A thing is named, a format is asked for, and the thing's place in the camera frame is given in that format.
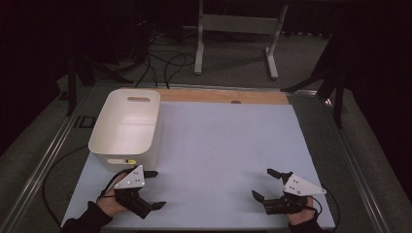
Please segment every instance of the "cable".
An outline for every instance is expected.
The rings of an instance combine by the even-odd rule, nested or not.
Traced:
[[[69,155],[71,155],[71,154],[73,154],[73,153],[75,153],[75,152],[77,152],[77,151],[79,151],[79,150],[82,150],[82,149],[84,149],[84,148],[87,148],[87,145],[82,146],[82,147],[80,147],[80,148],[77,148],[77,149],[75,149],[75,150],[71,150],[71,151],[67,152],[66,154],[64,154],[63,156],[61,156],[60,158],[58,158],[58,159],[51,165],[51,168],[50,168],[49,171],[46,173],[45,178],[44,178],[43,183],[42,183],[42,199],[43,199],[43,202],[45,203],[46,209],[48,210],[49,214],[51,215],[51,217],[53,218],[55,224],[57,225],[57,227],[58,227],[59,229],[60,229],[61,222],[58,220],[57,216],[56,216],[56,215],[54,214],[54,212],[52,211],[52,208],[50,207],[49,202],[48,202],[48,200],[47,200],[47,198],[46,198],[46,183],[47,183],[49,174],[51,173],[51,171],[52,171],[52,169],[55,167],[55,165],[57,165],[61,160],[63,160],[63,159],[66,158],[67,156],[69,156]]]
[[[159,59],[159,60],[161,60],[161,61],[163,61],[163,62],[166,63],[166,66],[164,67],[163,76],[164,76],[164,82],[165,82],[166,87],[167,87],[168,89],[170,89],[170,86],[169,86],[170,80],[171,80],[175,75],[177,75],[185,66],[190,66],[190,65],[194,64],[194,61],[195,61],[194,56],[188,55],[188,54],[184,54],[184,53],[179,52],[179,51],[176,51],[176,50],[152,50],[152,51],[157,51],[157,52],[175,52],[175,53],[177,53],[177,55],[171,57],[169,60],[165,60],[165,59],[163,59],[163,58],[161,58],[161,57],[158,57],[158,56],[152,54],[151,52],[149,52],[149,55],[150,55],[150,56],[152,56],[152,57],[154,57],[154,58],[156,58],[156,59]],[[184,63],[183,63],[183,64],[177,64],[177,63],[173,63],[173,62],[172,62],[174,59],[176,59],[176,58],[178,58],[178,57],[180,57],[180,56],[182,56],[183,59],[184,59]],[[187,56],[191,58],[191,62],[189,62],[189,63],[187,63]],[[170,77],[167,77],[167,69],[168,69],[168,67],[169,67],[170,65],[178,66],[179,69],[178,69],[175,73],[173,73]]]
[[[326,186],[323,183],[321,183],[321,186],[326,190],[326,195],[329,195],[331,197],[331,199],[332,199],[332,201],[335,204],[336,209],[337,209],[336,226],[332,230],[332,233],[333,233],[333,232],[336,231],[336,229],[339,227],[339,224],[340,224],[340,208],[339,208],[339,205],[337,204],[337,201],[334,198],[333,194],[326,188]]]
[[[135,168],[136,168],[136,167],[126,168],[126,169],[123,169],[123,170],[117,172],[117,173],[110,179],[110,181],[107,183],[106,187],[100,192],[100,195],[97,197],[97,200],[99,200],[99,199],[102,198],[102,197],[113,197],[114,195],[106,196],[105,194],[106,194],[106,192],[109,190],[109,188],[111,188],[111,187],[113,186],[113,184],[114,184],[114,182],[115,182],[115,179],[116,179],[118,176],[120,176],[121,174],[123,174],[123,173],[129,174],[129,173],[130,173],[131,171],[133,171]]]
[[[322,208],[322,205],[321,205],[321,203],[316,199],[316,198],[314,198],[314,197],[310,197],[310,198],[312,198],[313,200],[315,200],[317,203],[318,203],[318,205],[319,205],[319,207],[321,208],[319,211],[318,211],[318,216],[322,213],[322,211],[323,211],[323,208]]]
[[[154,73],[154,75],[152,76],[152,79],[154,80],[154,88],[158,88],[158,86],[157,86],[157,75],[155,74],[155,68],[152,66],[151,70],[152,70],[152,73]]]

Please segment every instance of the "table frame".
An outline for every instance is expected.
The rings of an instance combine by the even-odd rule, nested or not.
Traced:
[[[289,5],[284,5],[282,7],[278,18],[218,16],[203,14],[203,0],[199,0],[198,36],[194,74],[200,75],[202,73],[204,30],[258,33],[273,35],[272,44],[270,47],[265,48],[265,55],[269,67],[270,78],[277,80],[279,75],[273,54],[276,44],[278,43],[288,6]]]

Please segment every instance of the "hand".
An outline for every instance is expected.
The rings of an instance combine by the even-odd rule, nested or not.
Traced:
[[[306,206],[313,208],[313,198],[307,197]],[[300,213],[286,215],[291,225],[298,225],[302,222],[308,221],[315,216],[315,212],[308,209],[303,209]]]
[[[121,175],[119,175],[116,180],[115,183],[118,183],[121,179],[123,179],[127,174],[123,173]],[[100,207],[100,209],[106,213],[106,215],[108,216],[115,216],[120,212],[126,211],[127,208],[122,206],[121,204],[119,204],[116,201],[115,198],[115,189],[113,187],[111,187],[109,189],[109,191],[106,192],[105,196],[110,196],[110,197],[102,197],[99,200],[97,200],[97,206]]]

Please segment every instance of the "white plastic bin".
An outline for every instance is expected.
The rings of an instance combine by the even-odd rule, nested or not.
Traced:
[[[154,170],[161,140],[160,94],[153,90],[112,91],[100,112],[88,148],[110,172],[135,165]]]

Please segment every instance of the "metal stand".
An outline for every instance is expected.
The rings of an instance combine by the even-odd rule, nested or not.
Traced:
[[[335,92],[335,104],[333,107],[333,119],[339,128],[342,127],[341,114],[342,114],[342,102],[343,102],[343,90],[345,85],[345,78],[347,75],[346,70],[340,70],[337,68],[329,68],[324,71],[315,72],[307,80],[297,83],[288,88],[281,88],[283,92],[296,92],[302,87],[314,83],[316,81],[324,80],[316,95],[322,99],[327,99],[336,89]]]
[[[91,59],[87,55],[72,53],[69,57],[67,65],[68,91],[66,98],[69,101],[69,108],[66,114],[67,116],[72,115],[77,105],[76,75],[79,76],[84,85],[94,85],[95,79],[91,72],[91,67],[93,67],[95,70],[105,73],[106,75],[108,75],[108,77],[117,81],[118,83],[133,83],[133,81],[125,79],[124,77],[118,75],[116,72]]]
[[[284,5],[278,18],[205,15],[203,14],[203,0],[199,0],[198,38],[196,58],[194,62],[194,74],[200,75],[202,73],[204,49],[202,40],[204,30],[258,33],[273,35],[272,44],[269,48],[265,49],[265,54],[270,71],[270,78],[277,80],[278,71],[276,69],[273,53],[281,33],[287,10],[288,5]]]

